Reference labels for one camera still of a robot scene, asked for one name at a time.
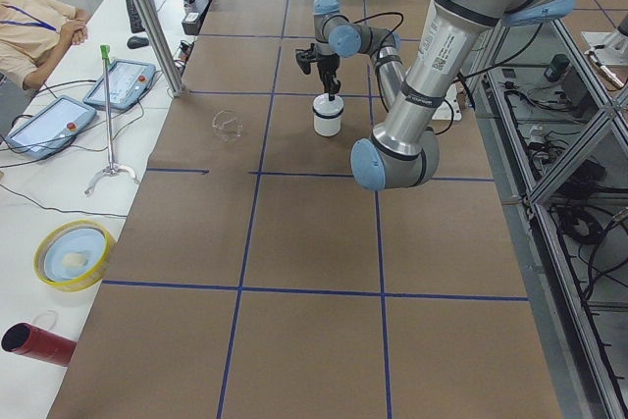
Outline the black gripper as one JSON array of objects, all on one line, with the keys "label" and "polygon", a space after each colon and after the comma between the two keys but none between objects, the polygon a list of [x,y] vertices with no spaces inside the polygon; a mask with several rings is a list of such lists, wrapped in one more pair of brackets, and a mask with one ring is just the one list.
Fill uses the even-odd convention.
[{"label": "black gripper", "polygon": [[340,91],[340,81],[337,78],[340,57],[337,54],[326,55],[317,52],[316,59],[317,70],[324,92],[329,93],[330,99],[334,99]]}]

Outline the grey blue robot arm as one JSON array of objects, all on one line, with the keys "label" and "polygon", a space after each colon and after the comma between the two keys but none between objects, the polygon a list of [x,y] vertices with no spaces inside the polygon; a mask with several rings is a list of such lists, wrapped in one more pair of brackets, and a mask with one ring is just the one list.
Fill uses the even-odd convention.
[{"label": "grey blue robot arm", "polygon": [[340,13],[339,0],[315,0],[316,41],[310,51],[320,62],[322,80],[336,86],[340,59],[370,57],[389,111],[350,155],[351,172],[364,188],[381,191],[428,181],[439,164],[439,147],[430,122],[478,36],[496,25],[550,22],[569,14],[576,0],[431,0],[414,64],[405,69],[393,34],[357,25]]}]

